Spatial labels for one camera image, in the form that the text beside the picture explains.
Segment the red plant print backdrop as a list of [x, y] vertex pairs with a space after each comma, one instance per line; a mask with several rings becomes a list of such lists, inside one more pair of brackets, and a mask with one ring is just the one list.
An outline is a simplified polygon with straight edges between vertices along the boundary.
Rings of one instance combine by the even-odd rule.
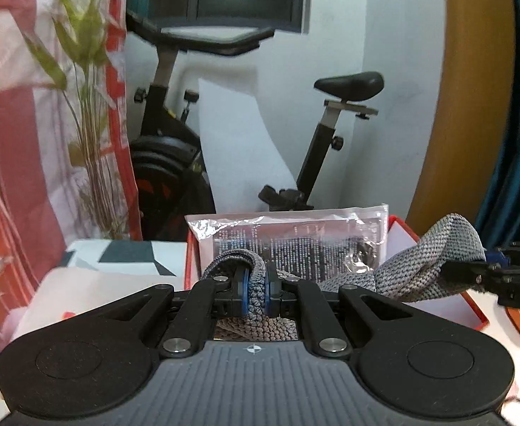
[[138, 240], [126, 0], [0, 0], [0, 337], [75, 240]]

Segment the clear packaged black mask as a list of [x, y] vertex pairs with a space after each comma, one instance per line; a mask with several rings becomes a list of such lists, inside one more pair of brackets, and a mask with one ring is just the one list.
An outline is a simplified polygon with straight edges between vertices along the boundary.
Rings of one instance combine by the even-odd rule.
[[340, 273], [364, 273], [385, 261], [389, 207], [193, 214], [185, 286], [192, 286], [216, 256], [247, 249], [265, 263], [322, 282]]

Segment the wooden door panel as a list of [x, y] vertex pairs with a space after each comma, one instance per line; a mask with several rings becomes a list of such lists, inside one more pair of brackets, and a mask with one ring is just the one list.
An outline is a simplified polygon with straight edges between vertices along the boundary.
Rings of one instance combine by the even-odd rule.
[[422, 173], [406, 217], [475, 220], [499, 156], [514, 77], [513, 0], [446, 0], [445, 53]]

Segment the grey knitted scarf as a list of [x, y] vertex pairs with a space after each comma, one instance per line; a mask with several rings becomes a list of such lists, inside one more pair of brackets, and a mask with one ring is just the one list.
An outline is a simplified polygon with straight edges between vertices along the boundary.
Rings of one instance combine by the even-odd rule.
[[[463, 293], [469, 287], [451, 284], [441, 276], [446, 262], [483, 262], [486, 260], [476, 229], [458, 213], [438, 220], [416, 243], [392, 256], [369, 272], [342, 272], [320, 284], [320, 289], [337, 293], [344, 285], [361, 286], [404, 303], [447, 298]], [[248, 315], [221, 319], [216, 326], [217, 339], [247, 342], [292, 342], [298, 338], [295, 322], [282, 317], [270, 318], [265, 312], [265, 279], [267, 266], [261, 257], [246, 249], [230, 250], [205, 269], [206, 277], [213, 268], [226, 261], [246, 261], [251, 273], [248, 284]]]

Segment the patterned white tablecloth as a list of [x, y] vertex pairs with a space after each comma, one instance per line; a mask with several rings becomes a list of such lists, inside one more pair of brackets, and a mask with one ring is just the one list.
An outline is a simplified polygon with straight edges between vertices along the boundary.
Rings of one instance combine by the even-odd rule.
[[[64, 314], [74, 315], [94, 309], [148, 286], [167, 283], [182, 289], [186, 258], [191, 255], [184, 242], [159, 242], [153, 247], [155, 259], [172, 271], [171, 276], [152, 273], [147, 263], [94, 263], [102, 251], [104, 240], [78, 240], [71, 244], [74, 255], [67, 267], [57, 267], [45, 276], [31, 304], [21, 314], [13, 337], [56, 323]], [[520, 336], [513, 328], [497, 299], [484, 293], [470, 291], [472, 305], [479, 308], [488, 323], [481, 331], [506, 347], [517, 369], [511, 394], [518, 399], [503, 409], [505, 418], [520, 425]]]

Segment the black exercise bike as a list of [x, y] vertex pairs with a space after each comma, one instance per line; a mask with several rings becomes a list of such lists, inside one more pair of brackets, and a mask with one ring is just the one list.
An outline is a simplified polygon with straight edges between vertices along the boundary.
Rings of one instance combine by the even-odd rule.
[[340, 114], [351, 111], [367, 120], [377, 113], [365, 103], [384, 88], [381, 73], [315, 81], [314, 88], [328, 98], [294, 177], [253, 96], [202, 81], [195, 91], [185, 91], [181, 114], [166, 107], [178, 54], [242, 56], [272, 38], [275, 29], [257, 28], [231, 39], [196, 38], [165, 32], [134, 12], [127, 12], [126, 28], [158, 54], [153, 82], [134, 94], [145, 110], [140, 135], [130, 144], [145, 240], [185, 240], [190, 219], [199, 215], [310, 210], [309, 199], [327, 152], [344, 145], [336, 133]]

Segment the red strawberry cardboard box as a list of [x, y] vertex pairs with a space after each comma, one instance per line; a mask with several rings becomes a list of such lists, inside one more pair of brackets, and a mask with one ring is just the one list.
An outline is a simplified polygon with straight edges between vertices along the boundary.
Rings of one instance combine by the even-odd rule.
[[204, 278], [244, 266], [238, 293], [241, 313], [218, 325], [222, 337], [294, 340], [295, 323], [270, 317], [269, 275], [297, 277], [335, 293], [355, 285], [402, 302], [442, 299], [467, 286], [452, 284], [441, 274], [449, 262], [484, 261], [485, 249], [476, 229], [460, 214], [437, 221], [409, 247], [388, 252], [387, 206], [349, 209], [345, 213], [254, 213], [247, 217], [191, 215], [189, 231], [198, 243]]

